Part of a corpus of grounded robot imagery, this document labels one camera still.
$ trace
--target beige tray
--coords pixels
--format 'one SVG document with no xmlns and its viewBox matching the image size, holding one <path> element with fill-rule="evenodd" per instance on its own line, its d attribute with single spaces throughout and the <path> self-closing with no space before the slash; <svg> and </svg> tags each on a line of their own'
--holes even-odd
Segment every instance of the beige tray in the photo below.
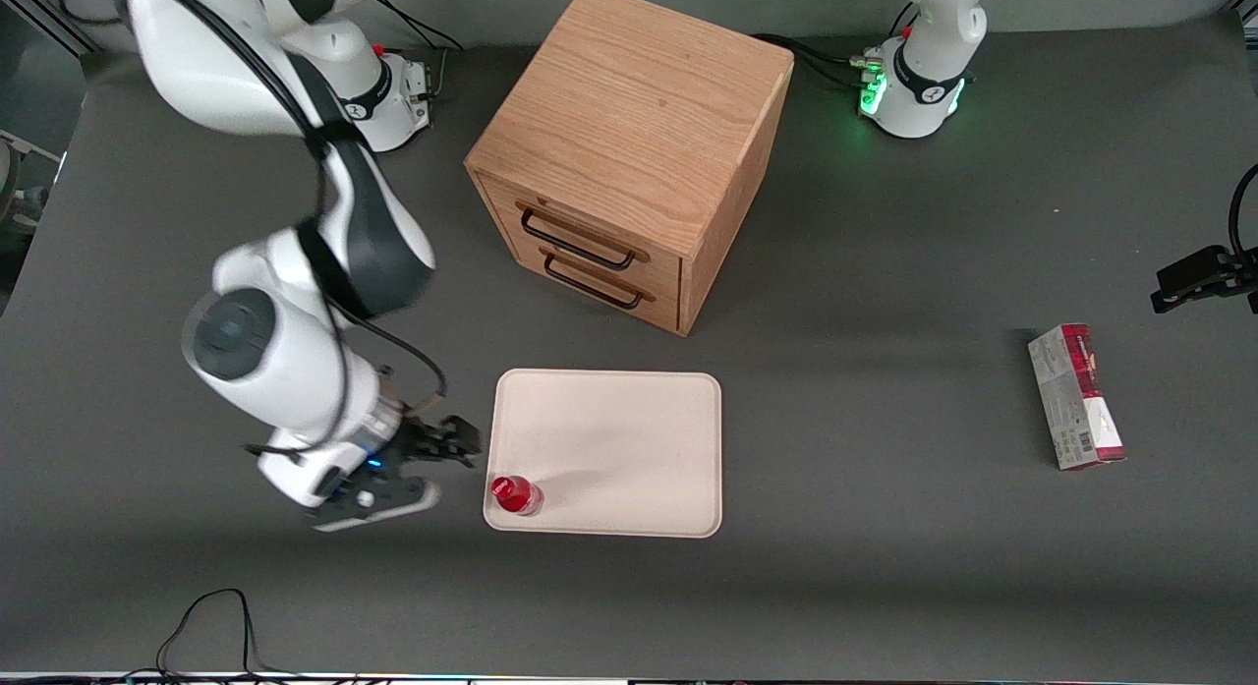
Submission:
<svg viewBox="0 0 1258 685">
<path fill-rule="evenodd" d="M 518 517 L 489 483 L 545 495 Z M 508 371 L 498 381 L 484 489 L 494 529 L 707 538 L 721 527 L 721 386 L 702 372 Z"/>
</svg>

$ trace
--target drawer handle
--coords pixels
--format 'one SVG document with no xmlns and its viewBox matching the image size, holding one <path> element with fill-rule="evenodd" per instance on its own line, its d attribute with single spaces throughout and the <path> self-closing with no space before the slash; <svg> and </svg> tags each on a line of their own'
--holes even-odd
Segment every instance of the drawer handle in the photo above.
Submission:
<svg viewBox="0 0 1258 685">
<path fill-rule="evenodd" d="M 541 238 L 543 241 L 550 243 L 550 245 L 559 248 L 559 250 L 566 250 L 572 255 L 584 256 L 584 259 L 590 260 L 590 263 L 601 264 L 603 268 L 614 269 L 616 273 L 629 268 L 629 263 L 633 263 L 633 250 L 629 250 L 628 254 L 625 254 L 625 259 L 620 260 L 620 263 L 613 263 L 613 260 L 606 259 L 605 256 L 591 254 L 589 250 L 581 250 L 581 248 L 572 245 L 572 243 L 561 241 L 561 239 L 552 236 L 548 233 L 538 231 L 538 229 L 535 229 L 528 224 L 531 219 L 533 219 L 533 210 L 531 210 L 531 207 L 526 207 L 525 214 L 520 216 L 520 224 L 523 225 L 525 233 L 528 233 L 530 236 L 533 238 Z"/>
<path fill-rule="evenodd" d="M 633 295 L 633 300 L 623 303 L 623 300 L 615 299 L 615 297 L 606 294 L 606 292 L 595 290 L 594 287 L 586 285 L 586 283 L 580 282 L 580 279 L 574 279 L 567 277 L 567 274 L 557 271 L 557 269 L 554 269 L 551 266 L 554 261 L 555 256 L 547 254 L 546 264 L 543 264 L 542 268 L 545 269 L 546 274 L 550 274 L 550 277 L 552 277 L 554 279 L 559 279 L 559 282 L 565 283 L 565 285 L 576 287 L 579 290 L 585 292 L 586 295 L 595 297 L 595 299 L 605 300 L 605 303 L 615 305 L 615 308 L 625 309 L 625 312 L 630 312 L 630 309 L 638 309 L 638 304 L 642 304 L 642 292 L 637 292 L 637 294 Z"/>
</svg>

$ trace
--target gray table surface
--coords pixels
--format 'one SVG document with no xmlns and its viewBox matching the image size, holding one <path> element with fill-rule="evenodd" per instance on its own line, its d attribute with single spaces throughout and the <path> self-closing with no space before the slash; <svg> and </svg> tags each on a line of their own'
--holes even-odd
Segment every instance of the gray table surface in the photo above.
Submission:
<svg viewBox="0 0 1258 685">
<path fill-rule="evenodd" d="M 435 127 L 381 157 L 440 263 L 385 326 L 484 429 L 512 367 L 718 377 L 725 524 L 701 542 L 494 533 L 459 466 L 426 514 L 304 528 L 235 449 L 264 426 L 179 337 L 216 255 L 309 211 L 313 165 L 112 63 L 0 318 L 0 670 L 147 665 L 235 586 L 264 657 L 302 670 L 1252 682 L 1258 327 L 1243 299 L 1147 299 L 1225 241 L 1258 157 L 1243 55 L 1234 16 L 994 35 L 926 142 L 801 68 L 687 341 L 512 263 L 460 162 L 528 52 L 452 55 Z M 1060 322 L 1092 323 L 1126 464 L 1053 464 L 1024 343 Z M 172 666 L 235 667 L 234 610 L 208 605 Z"/>
</svg>

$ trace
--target cardboard box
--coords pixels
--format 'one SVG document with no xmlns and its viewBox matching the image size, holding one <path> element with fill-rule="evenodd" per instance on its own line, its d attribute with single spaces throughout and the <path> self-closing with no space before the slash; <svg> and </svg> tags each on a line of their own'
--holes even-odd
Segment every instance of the cardboard box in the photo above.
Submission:
<svg viewBox="0 0 1258 685">
<path fill-rule="evenodd" d="M 1063 323 L 1028 348 L 1053 431 L 1057 465 L 1066 471 L 1122 461 L 1122 440 L 1097 386 L 1087 323 Z"/>
</svg>

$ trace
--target wooden box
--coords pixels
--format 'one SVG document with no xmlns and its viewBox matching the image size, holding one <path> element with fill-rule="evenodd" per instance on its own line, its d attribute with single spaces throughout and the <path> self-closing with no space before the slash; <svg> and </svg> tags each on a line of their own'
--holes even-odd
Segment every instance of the wooden box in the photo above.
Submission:
<svg viewBox="0 0 1258 685">
<path fill-rule="evenodd" d="M 793 63 L 642 0 L 572 0 L 464 165 L 520 264 L 687 336 Z"/>
</svg>

